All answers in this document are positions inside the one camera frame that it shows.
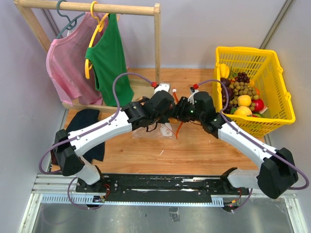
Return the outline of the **clear zip top bag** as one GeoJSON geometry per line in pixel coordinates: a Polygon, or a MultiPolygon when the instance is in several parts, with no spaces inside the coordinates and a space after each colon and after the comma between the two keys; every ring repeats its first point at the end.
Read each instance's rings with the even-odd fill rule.
{"type": "Polygon", "coordinates": [[[134,137],[166,137],[169,139],[177,139],[178,137],[176,136],[176,132],[173,131],[173,127],[170,122],[163,124],[155,120],[152,121],[143,110],[143,104],[151,97],[142,97],[141,99],[129,104],[129,109],[127,110],[127,115],[129,117],[128,122],[132,126],[134,137]]]}

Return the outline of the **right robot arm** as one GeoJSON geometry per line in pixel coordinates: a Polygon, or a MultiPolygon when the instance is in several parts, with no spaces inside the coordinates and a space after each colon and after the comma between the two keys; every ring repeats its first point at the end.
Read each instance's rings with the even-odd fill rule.
{"type": "Polygon", "coordinates": [[[251,136],[228,117],[217,113],[211,96],[204,91],[182,97],[175,107],[174,118],[184,123],[198,121],[204,131],[235,147],[258,167],[256,170],[231,168],[220,188],[232,194],[237,188],[261,190],[266,196],[277,199],[298,181],[292,153],[276,149],[251,136]]]}

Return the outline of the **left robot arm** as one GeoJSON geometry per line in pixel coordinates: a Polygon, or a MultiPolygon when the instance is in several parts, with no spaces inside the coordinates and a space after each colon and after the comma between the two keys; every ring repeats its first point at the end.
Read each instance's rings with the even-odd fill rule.
{"type": "Polygon", "coordinates": [[[53,153],[63,176],[75,176],[87,183],[93,192],[104,187],[101,172],[84,159],[83,155],[95,146],[118,135],[147,128],[162,117],[168,119],[173,110],[174,98],[164,90],[157,91],[151,98],[131,102],[118,108],[111,117],[86,128],[67,133],[56,133],[53,153]]]}

